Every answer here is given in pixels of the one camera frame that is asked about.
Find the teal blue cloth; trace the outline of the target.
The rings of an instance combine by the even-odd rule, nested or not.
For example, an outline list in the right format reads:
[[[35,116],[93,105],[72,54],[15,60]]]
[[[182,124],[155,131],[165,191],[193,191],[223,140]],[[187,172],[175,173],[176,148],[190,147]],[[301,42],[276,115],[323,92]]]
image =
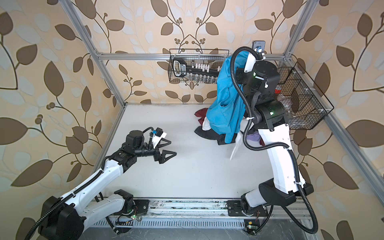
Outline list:
[[[245,104],[232,82],[231,59],[231,56],[227,57],[222,65],[217,80],[217,98],[206,114],[211,129],[219,135],[225,135],[225,144],[230,144],[234,135],[240,131],[246,111]]]

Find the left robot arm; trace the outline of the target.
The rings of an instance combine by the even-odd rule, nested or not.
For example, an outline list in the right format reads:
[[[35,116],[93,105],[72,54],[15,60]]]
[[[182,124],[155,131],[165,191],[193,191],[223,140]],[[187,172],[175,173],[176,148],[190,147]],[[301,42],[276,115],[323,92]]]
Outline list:
[[[131,131],[122,146],[105,157],[100,169],[60,198],[50,197],[44,202],[41,218],[25,238],[29,240],[38,232],[48,240],[77,240],[101,219],[114,213],[128,215],[133,212],[133,195],[124,190],[117,190],[94,205],[90,205],[90,202],[135,164],[139,157],[152,156],[159,164],[175,157],[176,152],[160,151],[160,148],[172,143],[166,139],[166,135],[161,128]]]

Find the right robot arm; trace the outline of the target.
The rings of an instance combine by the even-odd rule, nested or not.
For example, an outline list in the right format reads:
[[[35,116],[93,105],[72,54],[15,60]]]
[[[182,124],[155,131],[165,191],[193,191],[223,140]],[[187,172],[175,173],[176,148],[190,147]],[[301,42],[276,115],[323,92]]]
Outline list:
[[[280,206],[300,229],[308,234],[317,233],[318,220],[307,198],[314,188],[300,173],[286,109],[275,93],[281,78],[277,67],[264,60],[262,49],[240,47],[231,56],[229,69],[247,112],[243,143],[251,151],[267,151],[273,168],[272,179],[241,196],[243,213],[252,216],[259,208]],[[304,226],[288,209],[297,197],[302,198],[309,211],[311,228]]]

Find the dark grey cloth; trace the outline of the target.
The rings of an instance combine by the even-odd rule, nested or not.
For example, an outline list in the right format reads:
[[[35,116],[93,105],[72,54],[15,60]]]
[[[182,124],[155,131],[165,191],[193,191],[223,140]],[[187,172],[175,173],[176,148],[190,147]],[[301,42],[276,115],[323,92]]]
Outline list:
[[[217,134],[214,130],[210,129],[207,131],[204,131],[202,126],[199,126],[195,129],[195,134],[197,134],[199,137],[207,140],[217,141],[218,145],[226,145],[225,143],[225,134]]]

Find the purple cloth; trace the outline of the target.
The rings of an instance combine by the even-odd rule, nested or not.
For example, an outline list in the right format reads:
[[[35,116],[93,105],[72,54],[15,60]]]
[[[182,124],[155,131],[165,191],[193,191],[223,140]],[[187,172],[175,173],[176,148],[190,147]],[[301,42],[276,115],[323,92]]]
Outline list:
[[[253,134],[249,134],[247,135],[247,140],[248,141],[253,141],[253,142],[259,142],[261,139],[261,136],[259,133],[253,133]]]

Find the red capped plastic bottle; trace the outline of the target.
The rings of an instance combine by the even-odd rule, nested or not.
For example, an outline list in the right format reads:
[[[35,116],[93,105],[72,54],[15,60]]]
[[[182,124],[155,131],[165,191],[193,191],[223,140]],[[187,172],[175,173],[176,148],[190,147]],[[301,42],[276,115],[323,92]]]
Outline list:
[[[276,99],[284,106],[285,110],[287,111],[287,114],[291,115],[293,106],[291,97],[283,94],[283,89],[281,85],[277,85],[277,87],[275,88],[275,94]]]

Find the black tool with white bits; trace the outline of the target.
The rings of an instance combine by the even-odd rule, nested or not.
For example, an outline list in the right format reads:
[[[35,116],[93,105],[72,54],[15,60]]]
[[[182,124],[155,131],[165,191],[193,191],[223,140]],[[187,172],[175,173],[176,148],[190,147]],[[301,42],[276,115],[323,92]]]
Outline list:
[[[172,71],[176,77],[187,77],[189,75],[218,77],[219,67],[216,69],[209,64],[191,62],[188,64],[184,59],[174,58],[172,60]]]

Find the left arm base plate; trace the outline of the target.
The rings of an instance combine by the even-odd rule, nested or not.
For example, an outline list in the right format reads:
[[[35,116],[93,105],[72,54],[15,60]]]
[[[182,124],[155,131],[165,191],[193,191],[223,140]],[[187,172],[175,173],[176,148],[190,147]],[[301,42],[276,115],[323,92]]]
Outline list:
[[[117,213],[114,213],[113,216],[141,216],[146,215],[149,210],[149,203],[150,201],[147,199],[133,199],[128,201],[123,207],[122,210],[120,210]]]

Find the aluminium frame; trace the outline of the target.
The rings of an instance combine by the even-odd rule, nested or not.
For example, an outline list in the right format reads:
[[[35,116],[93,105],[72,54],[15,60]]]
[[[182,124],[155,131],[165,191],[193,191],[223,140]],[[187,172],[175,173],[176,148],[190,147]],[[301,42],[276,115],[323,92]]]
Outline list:
[[[171,58],[219,67],[225,56],[254,40],[282,69],[294,99],[289,110],[295,154],[312,182],[310,201],[319,236],[381,240],[384,201],[344,148],[349,137],[364,161],[384,175],[383,1],[80,1],[73,9],[111,79],[107,98],[121,95],[132,122],[135,97],[126,77],[147,92],[149,104],[169,109],[166,122],[191,132],[197,119],[175,107],[208,107],[216,86],[169,74]]]

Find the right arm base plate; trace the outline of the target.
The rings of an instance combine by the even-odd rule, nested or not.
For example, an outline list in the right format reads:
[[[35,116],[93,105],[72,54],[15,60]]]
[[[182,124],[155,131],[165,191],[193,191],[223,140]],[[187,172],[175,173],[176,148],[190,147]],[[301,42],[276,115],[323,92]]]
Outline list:
[[[229,200],[226,207],[230,217],[266,217],[269,214],[267,208],[263,206],[251,208],[241,200]]]

